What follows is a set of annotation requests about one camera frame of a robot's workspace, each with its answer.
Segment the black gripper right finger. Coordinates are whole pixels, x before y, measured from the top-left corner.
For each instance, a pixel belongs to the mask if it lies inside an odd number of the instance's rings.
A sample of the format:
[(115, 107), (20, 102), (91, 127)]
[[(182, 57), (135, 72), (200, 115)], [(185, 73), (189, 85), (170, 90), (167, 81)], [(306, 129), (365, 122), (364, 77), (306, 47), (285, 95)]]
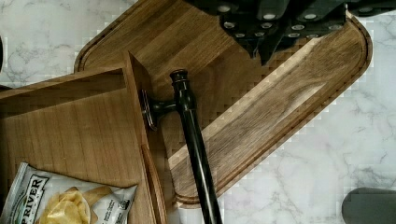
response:
[(346, 22), (345, 3), (288, 3), (259, 45), (261, 64), (272, 55), (294, 45), (299, 38), (318, 38), (340, 30)]

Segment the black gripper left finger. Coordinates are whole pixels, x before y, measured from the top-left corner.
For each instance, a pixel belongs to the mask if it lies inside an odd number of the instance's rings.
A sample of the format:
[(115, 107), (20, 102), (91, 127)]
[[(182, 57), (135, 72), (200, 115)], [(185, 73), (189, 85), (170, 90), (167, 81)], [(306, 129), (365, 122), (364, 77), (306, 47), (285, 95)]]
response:
[(219, 17), (221, 28), (231, 36), (249, 55), (255, 59), (259, 56), (267, 59), (264, 40), (267, 31), (262, 28), (262, 22), (248, 14), (223, 14)]

